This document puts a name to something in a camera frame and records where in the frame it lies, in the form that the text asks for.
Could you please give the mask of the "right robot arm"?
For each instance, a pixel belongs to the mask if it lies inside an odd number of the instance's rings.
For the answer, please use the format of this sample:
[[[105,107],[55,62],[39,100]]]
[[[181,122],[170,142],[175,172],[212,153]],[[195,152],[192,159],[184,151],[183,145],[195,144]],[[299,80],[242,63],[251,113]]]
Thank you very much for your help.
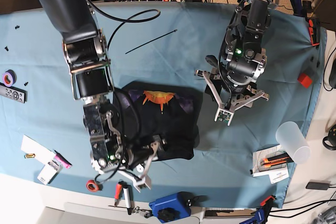
[[[84,101],[83,122],[90,135],[91,164],[99,175],[119,173],[145,185],[147,173],[133,174],[138,164],[150,165],[156,143],[138,147],[141,120],[130,96],[112,82],[109,43],[95,17],[101,9],[90,0],[39,0],[62,36],[75,100]]]

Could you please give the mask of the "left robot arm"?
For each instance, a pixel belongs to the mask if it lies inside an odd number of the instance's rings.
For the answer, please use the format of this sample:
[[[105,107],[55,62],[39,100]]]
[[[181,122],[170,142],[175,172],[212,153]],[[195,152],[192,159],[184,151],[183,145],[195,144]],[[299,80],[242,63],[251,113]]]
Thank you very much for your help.
[[[279,0],[239,0],[223,38],[218,57],[208,55],[211,72],[196,70],[218,104],[218,116],[232,116],[244,106],[266,97],[254,87],[264,73],[267,56],[262,47],[271,23],[270,10]]]

